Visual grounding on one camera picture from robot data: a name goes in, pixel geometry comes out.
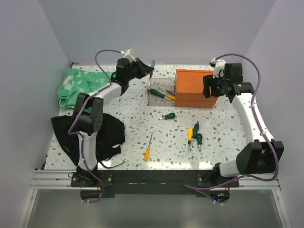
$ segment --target table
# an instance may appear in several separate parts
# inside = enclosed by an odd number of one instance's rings
[[[100,71],[97,66],[73,65],[85,71]],[[103,66],[106,71],[115,71],[115,66]],[[176,69],[212,70],[209,66],[157,65],[155,78],[174,78]],[[212,109],[161,107],[147,105],[147,86],[149,77],[134,79],[129,83],[126,93],[104,105],[104,113],[118,118],[125,124],[126,141],[122,153],[104,162],[114,166],[122,161],[128,162],[115,168],[118,170],[208,170],[218,162],[235,159],[245,147],[245,135],[237,112],[224,96],[219,97]],[[174,120],[158,118],[162,114],[174,112]],[[73,110],[60,110],[59,115],[71,115]],[[203,145],[199,152],[196,142],[188,152],[188,131],[199,123],[199,133],[203,135]],[[153,132],[148,161],[144,153]],[[60,148],[53,134],[47,152],[45,170],[75,170],[76,166]]]

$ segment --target black cloth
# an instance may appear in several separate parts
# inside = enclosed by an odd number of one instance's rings
[[[74,165],[79,162],[79,141],[77,135],[68,135],[67,131],[72,125],[71,116],[56,116],[51,118],[55,136],[63,151],[69,156]],[[96,158],[101,162],[121,153],[117,144],[125,142],[124,124],[114,116],[103,114],[103,123],[96,136]]]

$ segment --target brown cardboard box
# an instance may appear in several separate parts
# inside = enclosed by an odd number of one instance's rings
[[[174,81],[175,107],[213,108],[217,97],[205,98],[203,77],[212,75],[208,70],[177,69]]]

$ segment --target green cloth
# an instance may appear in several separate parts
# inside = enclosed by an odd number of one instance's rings
[[[68,69],[58,91],[58,104],[61,109],[74,108],[79,93],[90,93],[104,87],[109,82],[102,72],[86,72]]]

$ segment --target gray floor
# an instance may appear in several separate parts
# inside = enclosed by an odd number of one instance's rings
[[[235,190],[220,206],[190,195],[116,195],[87,205],[78,190],[39,190],[28,228],[279,228],[272,191]]]

